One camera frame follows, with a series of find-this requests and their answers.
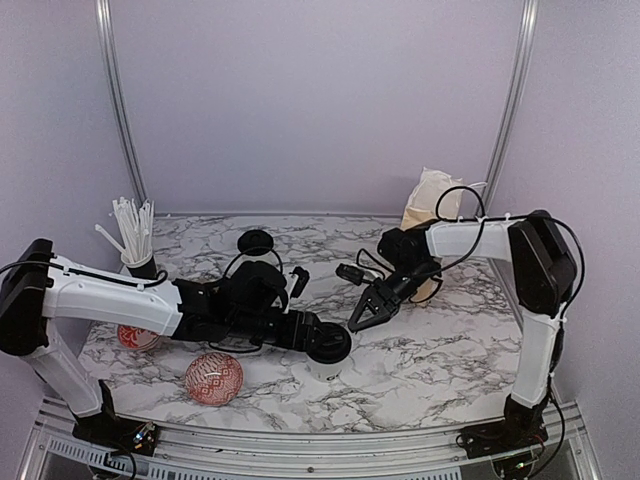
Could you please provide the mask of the brown paper bag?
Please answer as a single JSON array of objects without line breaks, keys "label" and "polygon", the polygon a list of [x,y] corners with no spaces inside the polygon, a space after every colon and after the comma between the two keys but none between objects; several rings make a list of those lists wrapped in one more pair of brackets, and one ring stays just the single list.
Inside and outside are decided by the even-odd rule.
[{"label": "brown paper bag", "polygon": [[423,167],[419,181],[405,205],[400,229],[405,231],[436,219],[438,200],[453,187],[458,187],[458,190],[445,196],[445,199],[440,203],[439,213],[444,218],[457,218],[462,201],[462,186],[469,187],[475,193],[481,193],[486,185],[485,181],[466,184],[462,178],[456,179],[443,171]]}]

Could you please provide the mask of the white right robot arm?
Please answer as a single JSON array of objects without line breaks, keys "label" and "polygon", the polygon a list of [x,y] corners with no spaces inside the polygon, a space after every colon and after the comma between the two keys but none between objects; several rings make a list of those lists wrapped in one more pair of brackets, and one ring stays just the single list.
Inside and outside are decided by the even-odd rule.
[{"label": "white right robot arm", "polygon": [[560,226],[547,211],[536,210],[514,219],[430,220],[407,230],[388,230],[377,251],[393,271],[364,290],[348,328],[358,332],[389,322],[423,283],[446,271],[440,262],[445,257],[454,264],[472,258],[508,262],[523,320],[509,401],[534,410],[545,402],[562,354],[565,314],[578,273]]}]

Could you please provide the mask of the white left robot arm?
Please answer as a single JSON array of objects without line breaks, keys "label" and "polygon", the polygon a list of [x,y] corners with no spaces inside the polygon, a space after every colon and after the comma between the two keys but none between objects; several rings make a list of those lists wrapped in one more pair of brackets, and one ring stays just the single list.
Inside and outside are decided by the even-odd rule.
[{"label": "white left robot arm", "polygon": [[67,403],[72,415],[106,445],[125,438],[107,388],[79,363],[57,332],[56,318],[147,330],[184,342],[246,339],[254,346],[311,353],[321,326],[291,300],[305,273],[286,279],[276,267],[248,261],[230,278],[213,282],[136,279],[77,264],[35,240],[18,261],[2,268],[1,350],[21,357]]}]

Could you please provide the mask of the red geometric pattern bowl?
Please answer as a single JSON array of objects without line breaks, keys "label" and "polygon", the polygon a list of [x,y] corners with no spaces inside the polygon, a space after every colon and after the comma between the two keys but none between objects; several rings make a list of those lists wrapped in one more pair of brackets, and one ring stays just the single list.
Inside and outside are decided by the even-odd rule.
[{"label": "red geometric pattern bowl", "polygon": [[223,406],[240,392],[244,372],[240,363],[226,353],[208,353],[187,368],[185,388],[189,397],[208,406]]}]

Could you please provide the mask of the red floral pattern bowl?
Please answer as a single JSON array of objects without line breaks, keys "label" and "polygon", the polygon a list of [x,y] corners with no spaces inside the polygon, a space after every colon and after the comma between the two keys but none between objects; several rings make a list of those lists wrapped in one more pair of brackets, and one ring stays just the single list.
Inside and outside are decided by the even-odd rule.
[{"label": "red floral pattern bowl", "polygon": [[158,345],[161,337],[149,330],[120,325],[117,328],[117,339],[128,350],[148,351]]}]

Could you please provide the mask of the black cup with straws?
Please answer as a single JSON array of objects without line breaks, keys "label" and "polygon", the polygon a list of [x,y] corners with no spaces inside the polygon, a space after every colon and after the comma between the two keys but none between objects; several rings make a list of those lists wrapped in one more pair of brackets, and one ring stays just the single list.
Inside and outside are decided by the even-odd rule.
[{"label": "black cup with straws", "polygon": [[94,226],[119,253],[129,273],[140,279],[157,277],[152,238],[155,218],[153,201],[145,200],[138,206],[134,199],[119,197],[112,201],[112,214],[116,220],[121,241],[117,241],[104,227]]}]

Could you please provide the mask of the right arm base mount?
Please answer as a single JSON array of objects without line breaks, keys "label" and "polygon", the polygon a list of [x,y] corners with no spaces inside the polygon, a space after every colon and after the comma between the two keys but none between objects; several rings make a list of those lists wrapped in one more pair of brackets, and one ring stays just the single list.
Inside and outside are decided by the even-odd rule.
[{"label": "right arm base mount", "polygon": [[469,459],[502,454],[531,446],[544,446],[548,433],[541,421],[528,430],[505,419],[462,428],[456,445],[465,450]]}]

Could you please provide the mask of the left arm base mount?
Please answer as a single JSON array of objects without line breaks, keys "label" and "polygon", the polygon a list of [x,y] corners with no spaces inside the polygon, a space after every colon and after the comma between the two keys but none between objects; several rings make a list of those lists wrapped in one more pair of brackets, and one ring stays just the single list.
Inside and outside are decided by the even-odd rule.
[{"label": "left arm base mount", "polygon": [[158,443],[160,429],[153,422],[143,422],[101,413],[77,418],[72,435],[80,440],[152,456]]}]

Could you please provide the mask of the right aluminium frame post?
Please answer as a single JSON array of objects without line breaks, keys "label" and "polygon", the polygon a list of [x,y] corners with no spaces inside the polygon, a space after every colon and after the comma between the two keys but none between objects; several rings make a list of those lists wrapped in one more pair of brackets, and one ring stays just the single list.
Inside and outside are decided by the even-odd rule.
[{"label": "right aluminium frame post", "polygon": [[491,205],[498,187],[500,175],[506,162],[511,134],[523,98],[534,46],[538,10],[538,0],[523,2],[513,68],[483,192],[483,201],[487,207]]}]

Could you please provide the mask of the aluminium frame post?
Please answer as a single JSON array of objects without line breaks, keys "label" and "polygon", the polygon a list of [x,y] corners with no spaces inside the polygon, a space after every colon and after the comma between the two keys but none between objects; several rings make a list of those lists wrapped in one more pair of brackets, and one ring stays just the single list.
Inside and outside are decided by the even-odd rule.
[{"label": "aluminium frame post", "polygon": [[523,98],[534,46],[538,10],[538,0],[523,2],[513,68],[483,192],[483,201],[487,207],[491,205],[498,187],[500,175],[506,162],[511,134]]},{"label": "aluminium frame post", "polygon": [[126,169],[132,185],[134,198],[138,203],[142,203],[148,198],[148,195],[136,152],[132,129],[127,115],[111,15],[111,2],[108,0],[97,0],[95,2],[95,9],[107,87],[111,99],[116,129],[123,151]]}]

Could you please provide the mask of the front aluminium rail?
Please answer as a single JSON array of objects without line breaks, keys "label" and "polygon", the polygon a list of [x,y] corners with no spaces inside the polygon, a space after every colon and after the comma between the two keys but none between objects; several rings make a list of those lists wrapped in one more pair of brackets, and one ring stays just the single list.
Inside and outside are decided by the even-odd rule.
[{"label": "front aluminium rail", "polygon": [[[74,438],[56,403],[41,411],[17,476],[88,479],[95,468],[126,475],[127,458]],[[503,479],[517,452],[470,459],[455,427],[297,434],[163,422],[154,454],[136,459],[140,479]]]}]

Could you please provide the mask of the left aluminium frame post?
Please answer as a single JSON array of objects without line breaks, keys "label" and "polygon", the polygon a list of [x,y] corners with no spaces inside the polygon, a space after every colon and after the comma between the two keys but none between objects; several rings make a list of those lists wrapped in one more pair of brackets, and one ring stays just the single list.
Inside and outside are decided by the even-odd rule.
[{"label": "left aluminium frame post", "polygon": [[148,195],[136,152],[132,129],[127,115],[111,15],[111,2],[108,0],[97,0],[95,2],[95,9],[107,87],[111,99],[116,129],[123,151],[126,169],[132,185],[134,198],[138,203],[142,203],[148,198]]}]

